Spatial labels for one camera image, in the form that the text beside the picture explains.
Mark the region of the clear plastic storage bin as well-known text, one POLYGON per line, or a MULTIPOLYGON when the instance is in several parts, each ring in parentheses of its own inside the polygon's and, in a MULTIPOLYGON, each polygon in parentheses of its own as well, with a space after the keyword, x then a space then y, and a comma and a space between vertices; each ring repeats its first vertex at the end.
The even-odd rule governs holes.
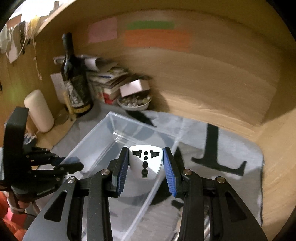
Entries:
MULTIPOLYGON (((177 149, 182 118, 144 111, 136 118, 108 113, 94 121, 76 121, 52 152, 67 162, 79 160, 84 169, 78 179, 92 176, 119 156, 121 148, 148 144, 177 149)), ((161 171, 153 180, 141 180, 128 172, 120 197, 109 200, 114 240, 171 240, 179 211, 171 205, 161 171)))

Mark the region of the white travel plug adapter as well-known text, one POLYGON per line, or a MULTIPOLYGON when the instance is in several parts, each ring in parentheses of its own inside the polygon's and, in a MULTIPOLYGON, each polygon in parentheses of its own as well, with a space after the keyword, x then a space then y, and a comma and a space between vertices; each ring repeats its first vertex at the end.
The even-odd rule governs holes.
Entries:
POLYGON ((155 179, 162 167, 163 149, 151 145, 134 145, 129 148, 129 166, 135 178, 155 179))

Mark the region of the cream cylindrical speaker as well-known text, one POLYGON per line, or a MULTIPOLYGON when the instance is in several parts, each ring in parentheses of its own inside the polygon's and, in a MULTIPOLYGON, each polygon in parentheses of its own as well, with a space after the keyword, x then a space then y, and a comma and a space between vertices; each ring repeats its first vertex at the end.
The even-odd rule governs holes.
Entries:
POLYGON ((41 90, 36 89, 24 99, 24 105, 29 109, 29 115, 41 133, 48 132, 54 125, 54 117, 41 90))

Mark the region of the grey rug with black letters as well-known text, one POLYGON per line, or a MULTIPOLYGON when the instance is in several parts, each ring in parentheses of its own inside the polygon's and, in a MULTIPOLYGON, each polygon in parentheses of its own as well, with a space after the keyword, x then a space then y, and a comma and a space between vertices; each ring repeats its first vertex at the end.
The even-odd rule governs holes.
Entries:
MULTIPOLYGON (((144 111, 126 111, 118 106, 97 104, 90 113, 76 121, 96 121, 110 112, 136 118, 144 111)), ((209 179, 217 176, 225 177, 257 222, 262 223, 263 154, 259 146, 217 126, 181 118, 183 122, 179 143, 177 149, 172 151, 175 159, 201 177, 209 179)), ((52 144, 51 139, 57 136, 58 132, 49 132, 45 147, 52 150, 58 142, 52 144)), ((171 205, 179 211, 179 221, 183 203, 173 198, 169 190, 168 193, 172 198, 171 205)))

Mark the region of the yellow lip balm tube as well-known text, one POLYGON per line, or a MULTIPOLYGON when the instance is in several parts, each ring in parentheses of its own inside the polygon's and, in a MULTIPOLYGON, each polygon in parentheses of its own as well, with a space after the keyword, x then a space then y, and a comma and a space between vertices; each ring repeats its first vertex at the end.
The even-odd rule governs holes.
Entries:
POLYGON ((69 114, 70 115, 73 115, 74 114, 74 110, 71 106, 71 103, 70 103, 70 99, 69 99, 69 96, 68 96, 68 93, 65 91, 63 92, 63 96, 64 96, 64 101, 65 101, 65 104, 67 106, 67 109, 69 111, 69 114))

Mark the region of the white bowl of stones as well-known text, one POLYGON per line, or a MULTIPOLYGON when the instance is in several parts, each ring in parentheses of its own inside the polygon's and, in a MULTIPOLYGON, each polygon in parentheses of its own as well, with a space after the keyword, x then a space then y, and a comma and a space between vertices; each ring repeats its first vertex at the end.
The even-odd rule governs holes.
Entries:
POLYGON ((120 107, 127 111, 143 111, 149 107, 151 100, 152 97, 150 95, 132 95, 130 97, 118 98, 117 103, 120 107))

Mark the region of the white handwritten note paper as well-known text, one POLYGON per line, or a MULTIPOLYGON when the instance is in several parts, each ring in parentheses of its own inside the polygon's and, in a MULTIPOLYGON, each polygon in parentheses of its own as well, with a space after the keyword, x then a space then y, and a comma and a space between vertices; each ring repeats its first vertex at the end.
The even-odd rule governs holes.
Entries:
POLYGON ((54 73, 50 75, 53 82, 57 98, 60 103, 65 104, 64 92, 66 91, 61 73, 54 73))

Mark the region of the dark wine bottle elephant label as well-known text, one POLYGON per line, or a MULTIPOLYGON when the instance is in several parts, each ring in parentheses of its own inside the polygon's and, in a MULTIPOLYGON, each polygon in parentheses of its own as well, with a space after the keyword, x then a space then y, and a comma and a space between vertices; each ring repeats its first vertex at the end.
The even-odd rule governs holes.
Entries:
POLYGON ((82 60, 74 53, 74 45, 71 33, 62 36, 65 49, 65 59, 61 67, 61 73, 66 87, 70 106, 74 113, 81 117, 93 108, 93 99, 89 90, 86 71, 82 60))

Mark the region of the pink white small box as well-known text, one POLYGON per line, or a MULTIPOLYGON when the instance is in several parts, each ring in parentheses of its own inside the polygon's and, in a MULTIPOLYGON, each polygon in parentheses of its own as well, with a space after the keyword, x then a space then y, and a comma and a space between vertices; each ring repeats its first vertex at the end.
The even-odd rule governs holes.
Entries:
POLYGON ((150 85, 147 80, 138 79, 121 86, 119 90, 121 97, 126 97, 135 93, 150 90, 150 85))

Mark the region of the stack of books and papers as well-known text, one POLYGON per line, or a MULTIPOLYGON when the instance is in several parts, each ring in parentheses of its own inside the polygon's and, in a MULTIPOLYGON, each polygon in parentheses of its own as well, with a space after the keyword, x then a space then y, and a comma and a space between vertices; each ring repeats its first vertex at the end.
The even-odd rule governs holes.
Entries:
MULTIPOLYGON (((119 88, 128 83, 131 73, 118 63, 99 57, 78 56, 84 64, 92 99, 113 102, 119 96, 119 88)), ((62 66, 65 56, 54 58, 62 66)))

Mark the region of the orange sticky note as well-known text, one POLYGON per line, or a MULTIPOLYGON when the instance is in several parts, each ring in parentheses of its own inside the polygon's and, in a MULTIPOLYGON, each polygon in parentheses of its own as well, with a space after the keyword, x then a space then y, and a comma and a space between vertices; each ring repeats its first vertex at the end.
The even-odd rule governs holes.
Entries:
POLYGON ((127 30, 124 44, 131 48, 163 48, 167 50, 189 52, 191 34, 186 31, 165 29, 127 30))

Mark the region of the pink sticky note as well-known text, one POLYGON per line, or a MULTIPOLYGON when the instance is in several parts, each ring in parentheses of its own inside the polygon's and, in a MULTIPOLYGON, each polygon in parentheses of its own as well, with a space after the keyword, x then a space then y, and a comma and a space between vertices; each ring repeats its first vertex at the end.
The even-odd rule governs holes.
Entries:
POLYGON ((88 26, 88 43, 100 43, 117 38, 117 17, 107 18, 88 26))

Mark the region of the green sticky note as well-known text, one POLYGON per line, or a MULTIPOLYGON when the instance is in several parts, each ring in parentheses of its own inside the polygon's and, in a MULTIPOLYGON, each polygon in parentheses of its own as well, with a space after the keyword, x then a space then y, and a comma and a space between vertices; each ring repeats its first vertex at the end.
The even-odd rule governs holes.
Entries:
POLYGON ((133 21, 126 27, 128 30, 141 29, 164 29, 173 30, 175 28, 174 22, 170 21, 133 21))

